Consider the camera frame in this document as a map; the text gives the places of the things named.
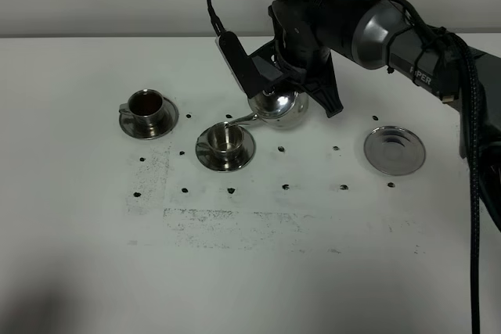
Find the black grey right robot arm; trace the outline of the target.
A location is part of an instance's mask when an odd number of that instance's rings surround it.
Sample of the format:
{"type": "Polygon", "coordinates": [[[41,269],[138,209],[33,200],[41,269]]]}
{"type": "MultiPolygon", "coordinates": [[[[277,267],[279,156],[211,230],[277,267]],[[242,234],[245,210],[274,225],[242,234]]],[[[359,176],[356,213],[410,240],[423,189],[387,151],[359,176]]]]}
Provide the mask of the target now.
{"type": "Polygon", "coordinates": [[[274,0],[278,67],[332,117],[343,106],[332,54],[399,72],[460,113],[460,152],[478,145],[479,195],[500,221],[500,59],[426,24],[406,0],[274,0]]]}

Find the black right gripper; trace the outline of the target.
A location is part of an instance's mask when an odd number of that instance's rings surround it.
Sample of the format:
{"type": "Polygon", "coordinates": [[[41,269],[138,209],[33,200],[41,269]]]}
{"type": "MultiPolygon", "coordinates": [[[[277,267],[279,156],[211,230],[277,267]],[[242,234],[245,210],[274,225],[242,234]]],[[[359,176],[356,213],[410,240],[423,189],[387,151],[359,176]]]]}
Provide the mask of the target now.
{"type": "Polygon", "coordinates": [[[382,66],[382,44],[370,38],[382,0],[274,0],[269,7],[278,68],[328,118],[343,110],[331,52],[368,70],[382,66]]]}

